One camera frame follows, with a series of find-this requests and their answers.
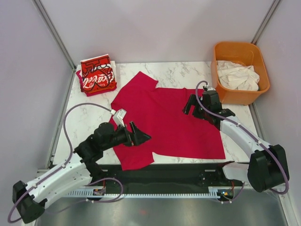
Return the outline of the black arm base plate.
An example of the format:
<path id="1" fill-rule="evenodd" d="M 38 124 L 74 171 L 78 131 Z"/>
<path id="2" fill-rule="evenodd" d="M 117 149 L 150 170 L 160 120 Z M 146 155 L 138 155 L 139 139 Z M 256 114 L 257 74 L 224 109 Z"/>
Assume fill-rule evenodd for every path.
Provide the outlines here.
<path id="1" fill-rule="evenodd" d="M 204 193 L 209 187 L 242 186 L 224 176 L 221 163 L 151 164 L 126 171 L 120 165 L 100 165 L 92 181 L 111 194 Z"/>

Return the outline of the crimson red t-shirt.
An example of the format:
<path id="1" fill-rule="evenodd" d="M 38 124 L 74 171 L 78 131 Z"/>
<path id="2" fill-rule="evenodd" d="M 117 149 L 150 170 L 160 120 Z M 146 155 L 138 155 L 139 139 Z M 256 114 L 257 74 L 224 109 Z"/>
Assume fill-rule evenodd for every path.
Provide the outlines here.
<path id="1" fill-rule="evenodd" d="M 139 72 L 117 94 L 111 107 L 124 109 L 131 121 L 151 140 L 139 146 L 119 145 L 113 150 L 123 170 L 138 170 L 154 162 L 153 154 L 171 157 L 224 160 L 219 130 L 206 120 L 185 115 L 194 89 L 158 88 L 158 81 Z"/>

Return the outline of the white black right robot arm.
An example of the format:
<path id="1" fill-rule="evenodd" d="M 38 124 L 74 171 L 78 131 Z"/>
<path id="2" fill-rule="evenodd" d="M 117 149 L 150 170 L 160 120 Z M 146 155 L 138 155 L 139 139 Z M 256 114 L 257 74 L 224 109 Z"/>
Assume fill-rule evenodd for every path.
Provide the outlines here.
<path id="1" fill-rule="evenodd" d="M 249 183 L 261 193 L 271 190 L 286 194 L 289 190 L 289 171 L 285 150 L 271 145 L 249 131 L 230 110 L 224 109 L 217 92 L 206 90 L 201 96 L 191 94 L 183 109 L 184 114 L 206 120 L 230 137 L 248 156 L 249 163 L 227 162 L 215 174 L 216 182 L 227 185 L 231 180 Z"/>

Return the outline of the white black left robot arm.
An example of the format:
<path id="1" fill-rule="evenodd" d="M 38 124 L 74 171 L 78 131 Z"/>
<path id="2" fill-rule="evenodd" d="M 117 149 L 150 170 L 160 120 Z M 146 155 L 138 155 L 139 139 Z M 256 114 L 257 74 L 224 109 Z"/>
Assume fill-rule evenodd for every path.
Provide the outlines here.
<path id="1" fill-rule="evenodd" d="M 78 147 L 71 149 L 63 163 L 50 169 L 42 176 L 24 183 L 13 185 L 13 203 L 20 219 L 28 224 L 38 219 L 56 200 L 85 185 L 99 185 L 103 171 L 97 161 L 104 151 L 118 145 L 138 146 L 151 139 L 130 122 L 130 130 L 119 125 L 115 128 L 104 122 Z"/>

